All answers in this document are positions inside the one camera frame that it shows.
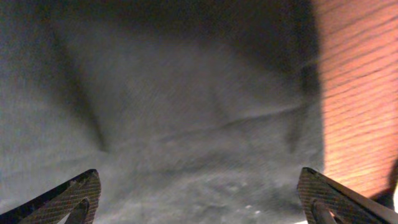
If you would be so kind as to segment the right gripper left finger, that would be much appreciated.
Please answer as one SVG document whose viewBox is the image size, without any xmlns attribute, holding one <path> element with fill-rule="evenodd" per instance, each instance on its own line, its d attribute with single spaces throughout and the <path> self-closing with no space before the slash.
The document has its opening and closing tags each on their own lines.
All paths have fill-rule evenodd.
<svg viewBox="0 0 398 224">
<path fill-rule="evenodd" d="M 4 224 L 92 224 L 99 205 L 98 171 L 89 169 L 38 197 L 1 214 Z"/>
</svg>

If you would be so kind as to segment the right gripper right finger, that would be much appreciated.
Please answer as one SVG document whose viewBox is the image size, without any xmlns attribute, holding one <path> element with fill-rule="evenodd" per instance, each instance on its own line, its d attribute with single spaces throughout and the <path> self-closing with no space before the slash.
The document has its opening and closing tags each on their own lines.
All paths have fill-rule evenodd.
<svg viewBox="0 0 398 224">
<path fill-rule="evenodd" d="M 297 191 L 310 224 L 396 224 L 397 213 L 327 176 L 304 167 Z"/>
</svg>

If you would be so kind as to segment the black t-shirt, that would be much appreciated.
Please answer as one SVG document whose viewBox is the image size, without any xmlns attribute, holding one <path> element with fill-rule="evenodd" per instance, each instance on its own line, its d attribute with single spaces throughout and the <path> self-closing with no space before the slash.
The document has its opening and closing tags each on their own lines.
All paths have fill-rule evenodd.
<svg viewBox="0 0 398 224">
<path fill-rule="evenodd" d="M 2 1 L 1 211 L 88 170 L 96 223 L 298 223 L 311 1 Z"/>
</svg>

